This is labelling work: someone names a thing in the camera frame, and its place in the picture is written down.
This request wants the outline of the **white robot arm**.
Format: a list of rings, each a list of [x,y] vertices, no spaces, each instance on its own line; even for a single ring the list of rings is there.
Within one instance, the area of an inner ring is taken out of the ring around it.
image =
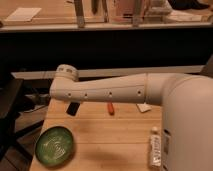
[[[62,64],[50,95],[68,102],[159,105],[161,170],[213,171],[213,78],[209,76],[142,73],[80,82],[78,70]]]

